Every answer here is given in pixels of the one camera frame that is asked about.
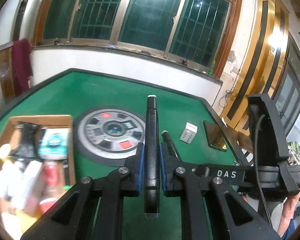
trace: smartphone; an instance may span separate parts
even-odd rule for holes
[[[203,121],[203,124],[206,130],[209,147],[222,152],[227,151],[225,139],[223,138],[223,133],[219,125],[208,121]]]

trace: red square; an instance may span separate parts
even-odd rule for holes
[[[130,143],[130,141],[120,142],[119,144],[123,149],[128,149],[128,148],[132,147],[132,144]]]
[[[111,117],[111,115],[110,115],[109,113],[101,114],[101,116],[102,116],[103,118],[109,118],[109,117]]]

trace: green table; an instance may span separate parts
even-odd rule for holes
[[[145,116],[147,96],[157,96],[159,131],[171,134],[183,161],[190,163],[232,164],[233,152],[208,147],[203,121],[215,122],[198,98],[175,91],[78,70],[67,70],[34,87],[23,99],[16,99],[2,114],[0,133],[10,116],[70,114],[75,119],[97,106],[118,106]],[[198,127],[191,144],[179,140],[186,122]],[[76,178],[106,176],[116,167],[100,166],[80,155],[74,148]],[[144,218],[143,196],[124,200],[123,240],[181,239],[179,198],[161,195],[159,218]]]

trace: screw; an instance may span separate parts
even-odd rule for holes
[[[89,177],[89,176],[85,176],[81,179],[82,183],[89,183],[90,181],[91,181],[91,177]]]
[[[127,167],[121,167],[119,168],[119,172],[122,173],[122,174],[125,174],[129,171],[129,169]]]
[[[221,184],[221,183],[222,183],[222,178],[215,177],[212,181],[213,181],[215,184]]]
[[[183,167],[177,167],[177,168],[176,168],[176,172],[182,174],[182,173],[185,173],[185,172],[186,172],[186,169],[183,168]]]

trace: circular disc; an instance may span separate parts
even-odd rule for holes
[[[114,106],[90,109],[74,121],[74,145],[81,154],[105,166],[123,166],[144,142],[143,117]]]

